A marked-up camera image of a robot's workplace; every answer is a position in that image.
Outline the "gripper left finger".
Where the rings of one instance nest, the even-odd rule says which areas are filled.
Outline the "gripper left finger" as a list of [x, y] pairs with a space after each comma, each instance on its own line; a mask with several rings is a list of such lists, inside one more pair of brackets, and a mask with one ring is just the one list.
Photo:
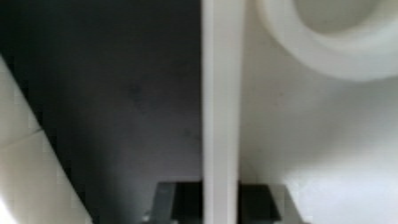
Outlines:
[[160, 182], [144, 224], [203, 224], [203, 183]]

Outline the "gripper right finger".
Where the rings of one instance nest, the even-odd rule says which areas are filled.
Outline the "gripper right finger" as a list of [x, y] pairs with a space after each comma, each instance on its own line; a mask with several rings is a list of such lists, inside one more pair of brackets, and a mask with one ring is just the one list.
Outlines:
[[240, 185], [238, 224], [308, 224], [293, 204], [274, 197], [269, 185]]

